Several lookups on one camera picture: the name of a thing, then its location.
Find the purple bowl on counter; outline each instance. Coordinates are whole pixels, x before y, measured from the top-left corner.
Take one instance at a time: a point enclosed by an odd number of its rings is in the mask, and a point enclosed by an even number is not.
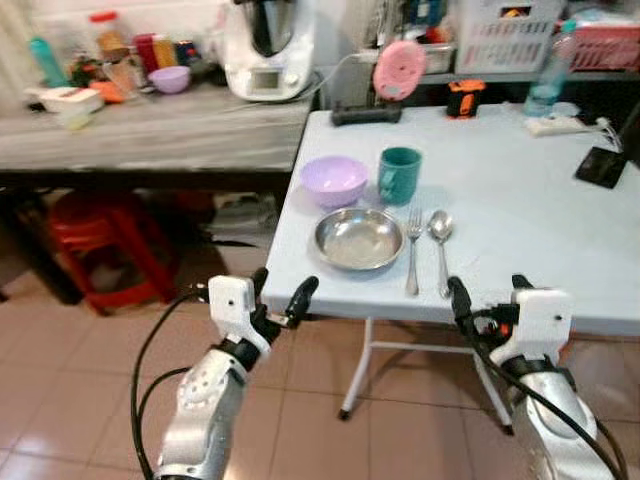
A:
[[[162,93],[180,93],[189,86],[191,71],[189,67],[166,67],[151,72],[149,80]]]
[[[367,168],[350,157],[332,155],[312,160],[301,173],[302,184],[322,207],[355,203],[367,186]]]

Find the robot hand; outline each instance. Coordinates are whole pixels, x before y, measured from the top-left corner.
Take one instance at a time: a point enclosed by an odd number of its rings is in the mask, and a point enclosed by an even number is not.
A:
[[[284,317],[269,316],[256,303],[268,272],[252,279],[217,276],[209,280],[211,318],[222,342],[183,377],[176,413],[167,429],[154,477],[158,480],[218,480],[224,477],[248,373],[268,357],[281,329],[297,328],[318,279],[296,290]]]
[[[515,434],[532,455],[536,480],[626,479],[624,457],[608,431],[577,396],[568,370],[557,366],[569,340],[571,299],[512,277],[511,302],[471,312],[462,281],[448,281],[455,321],[486,366],[509,385]],[[476,319],[484,320],[479,332]],[[612,444],[619,467],[595,442],[598,428]]]

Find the metal spoon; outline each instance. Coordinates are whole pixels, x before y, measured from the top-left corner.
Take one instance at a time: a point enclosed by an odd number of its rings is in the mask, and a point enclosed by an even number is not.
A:
[[[451,292],[447,286],[449,280],[449,270],[447,269],[447,257],[444,253],[444,242],[453,232],[453,219],[451,215],[443,210],[436,211],[427,225],[429,235],[438,242],[438,253],[440,257],[440,295],[442,298],[449,298]]]

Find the pink lid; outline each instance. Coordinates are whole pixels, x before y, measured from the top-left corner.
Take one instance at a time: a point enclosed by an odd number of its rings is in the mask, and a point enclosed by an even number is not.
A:
[[[373,72],[373,86],[386,100],[403,100],[418,86],[427,69],[427,55],[416,42],[402,40],[383,50]]]

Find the black phone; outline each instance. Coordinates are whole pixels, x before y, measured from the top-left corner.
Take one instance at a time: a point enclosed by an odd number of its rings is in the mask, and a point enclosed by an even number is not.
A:
[[[613,188],[618,183],[626,163],[620,153],[593,147],[578,167],[575,177],[601,187]]]

